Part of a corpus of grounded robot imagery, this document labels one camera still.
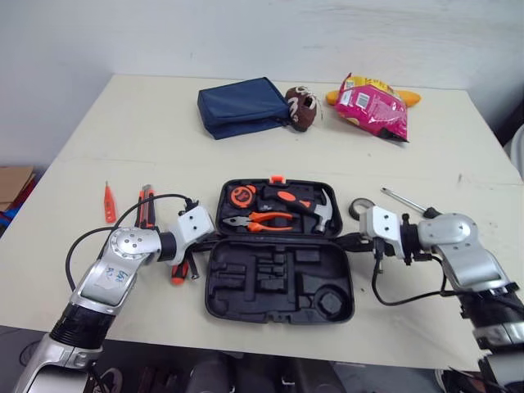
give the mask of snack bag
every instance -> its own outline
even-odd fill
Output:
[[[408,141],[408,115],[399,94],[378,79],[351,76],[342,82],[335,109],[373,135]]]

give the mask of hammer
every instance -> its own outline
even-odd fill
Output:
[[[318,224],[314,227],[316,232],[324,233],[326,231],[326,223],[333,216],[333,206],[331,204],[331,199],[324,189],[322,193],[326,198],[326,205],[320,205],[319,203],[314,207],[314,213],[318,216]]]
[[[326,198],[325,205],[320,205],[319,203],[315,204],[312,201],[301,200],[301,195],[299,195],[299,192],[296,191],[296,189],[290,188],[282,190],[275,187],[264,187],[262,197],[264,199],[275,199],[284,205],[289,206],[293,210],[298,210],[308,215],[317,215],[318,224],[314,227],[314,231],[324,233],[326,231],[326,223],[332,218],[333,215],[331,199],[329,199],[326,190],[322,189],[322,194]]]

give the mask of orange tester pen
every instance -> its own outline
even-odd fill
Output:
[[[104,195],[104,211],[106,213],[106,222],[113,224],[116,221],[115,201],[113,201],[113,195],[107,182],[106,193]]]

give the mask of toolbox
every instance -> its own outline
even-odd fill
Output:
[[[206,308],[218,318],[267,323],[345,322],[355,303],[342,230],[325,183],[238,179],[224,184],[210,253]]]

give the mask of white wall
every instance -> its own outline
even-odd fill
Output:
[[[465,88],[494,128],[522,99],[523,3],[0,0],[0,165],[48,165],[112,73],[339,82],[353,71]]]

